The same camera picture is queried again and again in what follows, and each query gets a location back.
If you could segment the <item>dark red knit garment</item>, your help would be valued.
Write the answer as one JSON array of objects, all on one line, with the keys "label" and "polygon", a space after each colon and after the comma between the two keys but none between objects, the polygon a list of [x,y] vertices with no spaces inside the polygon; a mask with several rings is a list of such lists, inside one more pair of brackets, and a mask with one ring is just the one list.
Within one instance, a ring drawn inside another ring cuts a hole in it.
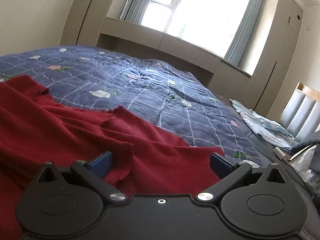
[{"label": "dark red knit garment", "polygon": [[21,237],[15,206],[44,162],[65,167],[107,151],[104,180],[127,196],[196,195],[219,181],[209,165],[218,147],[191,147],[124,107],[61,105],[28,75],[1,83],[1,239]]}]

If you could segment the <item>grey quilted mattress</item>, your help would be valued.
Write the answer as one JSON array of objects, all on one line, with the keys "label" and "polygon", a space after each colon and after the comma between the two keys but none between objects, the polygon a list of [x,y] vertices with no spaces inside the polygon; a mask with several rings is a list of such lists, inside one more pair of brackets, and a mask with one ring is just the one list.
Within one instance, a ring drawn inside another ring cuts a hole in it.
[{"label": "grey quilted mattress", "polygon": [[270,162],[279,163],[281,167],[289,175],[295,187],[297,188],[299,194],[303,198],[308,209],[308,215],[303,225],[303,228],[299,234],[300,239],[319,239],[319,201],[317,201],[316,197],[312,194],[310,187],[306,185],[306,183],[304,183],[300,175],[298,175],[293,168],[291,168],[288,164],[280,161],[274,155],[274,147],[272,145],[270,145],[268,142],[262,139],[259,139],[252,133],[249,127],[243,122],[240,115],[232,107],[232,104],[229,100],[225,99],[223,96],[220,96],[219,94],[215,93],[214,95],[230,111],[235,122],[240,127],[240,130],[250,141],[254,149],[259,153],[259,157],[263,163],[263,166],[266,166]]}]

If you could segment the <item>light blue folded cloth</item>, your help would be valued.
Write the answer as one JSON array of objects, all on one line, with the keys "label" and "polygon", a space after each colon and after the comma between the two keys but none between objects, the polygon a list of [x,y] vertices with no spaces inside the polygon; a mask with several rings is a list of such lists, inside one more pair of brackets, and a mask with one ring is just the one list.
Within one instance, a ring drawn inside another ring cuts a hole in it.
[{"label": "light blue folded cloth", "polygon": [[278,122],[259,115],[236,100],[229,101],[250,130],[260,139],[287,150],[298,144],[295,137]]}]

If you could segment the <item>clear plastic bag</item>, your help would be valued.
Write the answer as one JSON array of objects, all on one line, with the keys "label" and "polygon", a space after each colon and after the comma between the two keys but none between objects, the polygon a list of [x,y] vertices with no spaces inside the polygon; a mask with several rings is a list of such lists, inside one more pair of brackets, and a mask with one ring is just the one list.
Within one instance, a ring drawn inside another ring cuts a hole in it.
[{"label": "clear plastic bag", "polygon": [[319,173],[310,168],[313,155],[317,145],[306,146],[296,153],[290,160],[289,164],[297,171],[302,179],[319,190]]}]

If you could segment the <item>grey padded wooden headboard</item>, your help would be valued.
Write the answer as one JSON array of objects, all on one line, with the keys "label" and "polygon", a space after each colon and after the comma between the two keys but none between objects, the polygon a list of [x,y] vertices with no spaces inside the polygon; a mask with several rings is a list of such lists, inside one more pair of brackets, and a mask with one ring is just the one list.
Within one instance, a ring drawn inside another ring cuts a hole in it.
[{"label": "grey padded wooden headboard", "polygon": [[319,107],[319,91],[299,82],[280,116],[280,124],[300,142],[319,131]]}]

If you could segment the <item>beige window bench cabinet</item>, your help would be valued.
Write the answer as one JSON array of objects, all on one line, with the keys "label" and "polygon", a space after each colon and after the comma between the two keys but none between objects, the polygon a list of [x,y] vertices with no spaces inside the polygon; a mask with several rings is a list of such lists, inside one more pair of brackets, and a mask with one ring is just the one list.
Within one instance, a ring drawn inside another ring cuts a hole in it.
[{"label": "beige window bench cabinet", "polygon": [[106,18],[97,45],[138,58],[160,59],[193,73],[212,92],[240,100],[249,75],[213,53],[160,31]]}]

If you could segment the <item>dark grey jacket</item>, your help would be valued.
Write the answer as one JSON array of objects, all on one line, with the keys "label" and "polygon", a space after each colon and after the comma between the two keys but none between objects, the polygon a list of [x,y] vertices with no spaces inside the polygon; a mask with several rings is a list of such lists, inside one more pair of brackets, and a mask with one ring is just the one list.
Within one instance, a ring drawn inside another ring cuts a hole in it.
[{"label": "dark grey jacket", "polygon": [[315,133],[312,133],[311,135],[308,135],[304,140],[293,146],[291,148],[291,153],[296,154],[302,149],[306,148],[307,146],[319,144],[320,143],[320,131],[317,131]]}]

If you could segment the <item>blue plaid floral quilt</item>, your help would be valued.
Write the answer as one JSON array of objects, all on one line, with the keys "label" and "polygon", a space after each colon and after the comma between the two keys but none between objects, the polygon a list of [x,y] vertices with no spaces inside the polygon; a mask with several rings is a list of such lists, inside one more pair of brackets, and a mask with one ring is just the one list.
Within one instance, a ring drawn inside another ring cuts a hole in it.
[{"label": "blue plaid floral quilt", "polygon": [[69,107],[102,111],[123,106],[191,146],[217,146],[230,157],[263,163],[223,101],[193,74],[164,61],[88,46],[1,57],[1,80],[21,75],[31,76]]}]

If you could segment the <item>blue-grey right curtain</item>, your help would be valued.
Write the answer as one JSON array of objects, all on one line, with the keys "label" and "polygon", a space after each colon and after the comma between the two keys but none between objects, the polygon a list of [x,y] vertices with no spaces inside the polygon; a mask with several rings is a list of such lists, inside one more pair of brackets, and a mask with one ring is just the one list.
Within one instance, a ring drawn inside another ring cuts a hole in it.
[{"label": "blue-grey right curtain", "polygon": [[229,46],[224,60],[237,67],[245,53],[257,21],[263,0],[249,0],[245,13]]}]

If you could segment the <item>blue-grey curtain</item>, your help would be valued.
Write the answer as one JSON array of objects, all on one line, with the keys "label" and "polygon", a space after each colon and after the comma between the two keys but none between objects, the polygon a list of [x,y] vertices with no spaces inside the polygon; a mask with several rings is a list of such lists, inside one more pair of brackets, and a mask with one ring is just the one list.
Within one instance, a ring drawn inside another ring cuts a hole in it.
[{"label": "blue-grey curtain", "polygon": [[245,13],[229,46],[224,60],[237,67],[245,53],[257,21],[263,0],[249,0]]},{"label": "blue-grey curtain", "polygon": [[141,25],[145,11],[151,0],[127,0],[120,20]]}]

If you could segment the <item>tall beige right wardrobe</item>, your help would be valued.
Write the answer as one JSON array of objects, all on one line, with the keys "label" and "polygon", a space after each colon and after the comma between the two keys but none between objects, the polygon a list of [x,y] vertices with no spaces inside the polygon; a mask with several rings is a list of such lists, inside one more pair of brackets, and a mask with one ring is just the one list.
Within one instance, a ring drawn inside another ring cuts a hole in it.
[{"label": "tall beige right wardrobe", "polygon": [[260,115],[270,111],[295,52],[303,9],[295,0],[263,0],[240,68],[251,78],[240,99]]}]

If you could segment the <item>tall beige wardrobe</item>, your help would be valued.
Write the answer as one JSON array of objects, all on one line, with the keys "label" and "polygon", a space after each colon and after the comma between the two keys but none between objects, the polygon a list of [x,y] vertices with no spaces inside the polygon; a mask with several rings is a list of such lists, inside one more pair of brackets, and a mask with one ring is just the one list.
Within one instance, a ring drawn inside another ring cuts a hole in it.
[{"label": "tall beige wardrobe", "polygon": [[295,52],[303,9],[295,0],[263,0],[240,68],[251,78],[240,99],[260,115],[270,111]]},{"label": "tall beige wardrobe", "polygon": [[61,46],[96,46],[113,0],[74,0],[60,40]]}]

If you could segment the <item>tall beige left wardrobe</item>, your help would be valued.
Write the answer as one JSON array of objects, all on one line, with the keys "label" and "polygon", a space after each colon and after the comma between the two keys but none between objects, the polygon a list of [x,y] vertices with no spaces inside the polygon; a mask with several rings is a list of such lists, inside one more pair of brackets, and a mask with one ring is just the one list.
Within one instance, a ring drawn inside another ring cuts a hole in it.
[{"label": "tall beige left wardrobe", "polygon": [[74,0],[60,40],[61,46],[96,46],[113,0]]}]

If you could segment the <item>blue-grey left curtain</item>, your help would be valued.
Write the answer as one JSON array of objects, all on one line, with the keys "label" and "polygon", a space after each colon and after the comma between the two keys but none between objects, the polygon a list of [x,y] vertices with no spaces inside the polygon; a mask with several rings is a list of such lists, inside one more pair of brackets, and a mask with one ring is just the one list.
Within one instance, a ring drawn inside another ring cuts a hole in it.
[{"label": "blue-grey left curtain", "polygon": [[127,0],[120,20],[141,25],[145,11],[151,0]]}]

